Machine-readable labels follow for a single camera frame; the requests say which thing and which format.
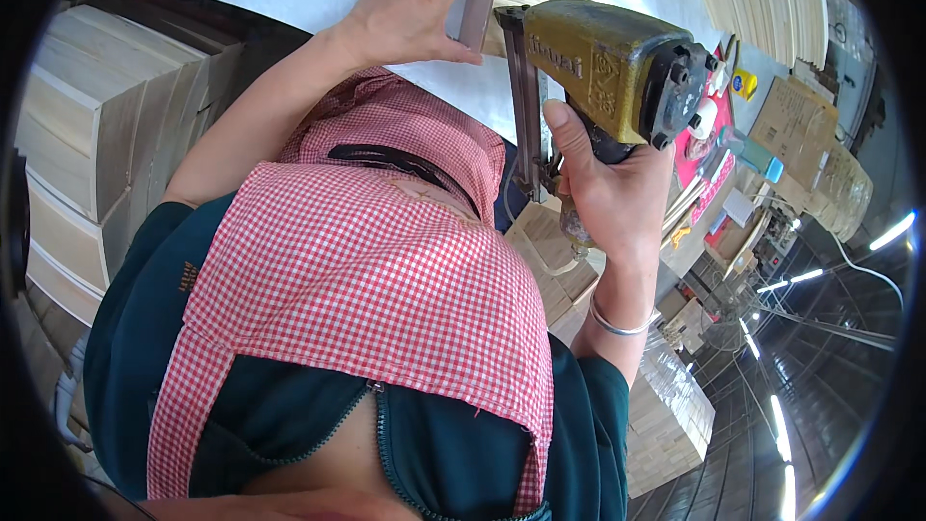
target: red checkered apron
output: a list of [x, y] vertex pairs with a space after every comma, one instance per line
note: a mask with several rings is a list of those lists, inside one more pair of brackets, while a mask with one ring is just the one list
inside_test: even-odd
[[[388, 145], [469, 194], [331, 160]], [[382, 69], [333, 89], [260, 164], [222, 219], [193, 287], [148, 441], [150, 499], [187, 496], [209, 411], [237, 354], [462, 400], [533, 438], [515, 515], [540, 505], [553, 432], [544, 307], [492, 228], [498, 135]]]

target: shirt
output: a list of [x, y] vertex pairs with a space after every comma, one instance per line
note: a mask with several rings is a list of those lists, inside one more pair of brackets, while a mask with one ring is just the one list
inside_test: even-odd
[[[117, 487], [145, 498], [157, 389], [183, 309], [234, 194], [196, 210], [159, 205], [136, 234], [94, 321], [84, 391], [96, 454]], [[624, 519], [628, 388], [599, 358], [576, 359], [552, 335], [555, 409], [542, 515]], [[239, 356], [197, 447], [191, 497], [237, 492], [254, 477], [307, 458], [367, 391], [362, 378]], [[378, 397], [387, 479], [428, 517], [511, 516], [530, 435], [464, 402], [402, 387]]]

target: zipper teeth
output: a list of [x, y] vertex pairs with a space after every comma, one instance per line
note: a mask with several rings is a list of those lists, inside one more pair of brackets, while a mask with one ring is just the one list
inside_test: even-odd
[[[238, 438], [238, 436], [237, 436], [236, 434], [233, 434], [233, 433], [231, 433], [230, 431], [228, 431], [228, 434], [232, 435], [232, 436], [235, 438], [235, 440], [237, 440], [237, 441], [245, 448], [245, 450], [248, 452], [248, 454], [249, 454], [251, 457], [253, 457], [254, 459], [260, 461], [260, 462], [261, 462], [262, 464], [264, 464], [264, 465], [282, 466], [282, 465], [291, 465], [291, 464], [293, 464], [293, 463], [298, 463], [298, 462], [300, 462], [300, 461], [306, 460], [308, 457], [310, 457], [310, 456], [312, 455], [312, 453], [314, 453], [315, 451], [317, 451], [318, 449], [320, 449], [320, 448], [321, 448], [321, 445], [323, 445], [323, 444], [325, 444], [326, 442], [328, 442], [328, 441], [331, 439], [331, 437], [334, 436], [334, 433], [337, 432], [338, 428], [341, 427], [341, 424], [343, 424], [344, 420], [347, 419], [347, 416], [350, 415], [350, 414], [354, 411], [354, 409], [356, 408], [356, 406], [357, 406], [358, 404], [360, 404], [360, 401], [363, 400], [363, 397], [367, 396], [367, 393], [368, 393], [368, 392], [369, 392], [369, 388], [368, 388], [368, 387], [362, 388], [362, 389], [360, 390], [360, 392], [358, 392], [358, 393], [356, 394], [356, 396], [355, 396], [353, 399], [351, 399], [350, 404], [349, 404], [349, 405], [347, 406], [347, 408], [345, 408], [344, 411], [341, 413], [341, 416], [338, 418], [338, 421], [337, 421], [336, 423], [334, 423], [334, 426], [331, 427], [331, 429], [328, 431], [328, 434], [325, 435], [325, 437], [324, 437], [323, 439], [319, 440], [317, 443], [315, 443], [314, 445], [312, 445], [312, 447], [311, 447], [308, 451], [306, 451], [306, 452], [304, 452], [304, 453], [302, 453], [302, 454], [300, 454], [300, 455], [296, 455], [295, 457], [290, 457], [290, 458], [288, 458], [288, 459], [268, 459], [267, 457], [261, 456], [260, 454], [256, 453], [256, 452], [254, 451], [254, 449], [252, 449], [252, 448], [251, 448], [246, 442], [244, 442], [242, 439]], [[218, 424], [216, 424], [216, 423], [211, 423], [211, 424], [212, 424], [212, 425], [215, 425], [215, 426], [218, 426], [219, 428], [224, 429], [223, 426], [218, 425]]]
[[[459, 521], [453, 517], [447, 517], [445, 515], [438, 515], [433, 511], [428, 510], [427, 507], [415, 503], [412, 498], [402, 491], [399, 488], [399, 484], [395, 475], [393, 473], [393, 455], [390, 445], [386, 442], [386, 399], [383, 393], [385, 392], [385, 385], [381, 382], [373, 382], [372, 386], [368, 385], [373, 393], [376, 395], [376, 440], [377, 445], [380, 447], [380, 460], [382, 461], [382, 471], [385, 473], [386, 478], [389, 480], [389, 484], [393, 488], [396, 496], [399, 497], [403, 502], [408, 506], [412, 507], [422, 515], [425, 515], [429, 519], [435, 519], [436, 521]], [[531, 511], [526, 515], [521, 515], [518, 517], [505, 517], [504, 519], [499, 519], [497, 521], [527, 521], [528, 519], [537, 515], [539, 511], [544, 508], [546, 503], [541, 503], [540, 507]]]

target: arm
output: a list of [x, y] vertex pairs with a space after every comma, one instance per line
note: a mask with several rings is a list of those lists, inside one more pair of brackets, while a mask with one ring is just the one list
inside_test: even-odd
[[448, 39], [454, 0], [359, 0], [261, 75], [183, 159], [161, 202], [199, 206], [235, 191], [262, 161], [274, 161], [312, 107], [354, 72], [383, 64], [443, 60], [481, 64]]
[[[572, 195], [585, 228], [608, 254], [594, 295], [598, 310], [614, 327], [640, 327], [653, 311], [675, 146], [664, 151], [640, 146], [623, 163], [604, 165], [593, 155], [585, 127], [569, 105], [549, 100], [544, 116], [565, 159], [559, 190]], [[607, 360], [631, 386], [645, 341], [645, 332], [618, 336], [589, 314], [572, 352], [577, 358]]]

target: silver bracelet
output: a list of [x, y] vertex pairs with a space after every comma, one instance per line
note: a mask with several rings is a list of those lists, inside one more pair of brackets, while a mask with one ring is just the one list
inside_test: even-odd
[[653, 314], [649, 316], [649, 318], [646, 320], [646, 322], [643, 323], [641, 327], [638, 327], [633, 330], [617, 329], [611, 326], [608, 320], [605, 320], [605, 318], [601, 315], [601, 312], [598, 311], [598, 303], [595, 301], [595, 293], [597, 290], [598, 290], [598, 287], [596, 286], [595, 289], [592, 291], [592, 296], [590, 297], [592, 301], [591, 301], [591, 305], [589, 306], [589, 310], [592, 312], [592, 318], [595, 319], [595, 321], [598, 323], [598, 326], [600, 326], [601, 328], [605, 330], [608, 330], [608, 332], [610, 332], [611, 334], [617, 334], [619, 336], [635, 336], [637, 334], [641, 334], [642, 332], [645, 332], [647, 329], [649, 329], [649, 327], [653, 324], [655, 319], [661, 316], [661, 312], [657, 310], [656, 308], [653, 308]]

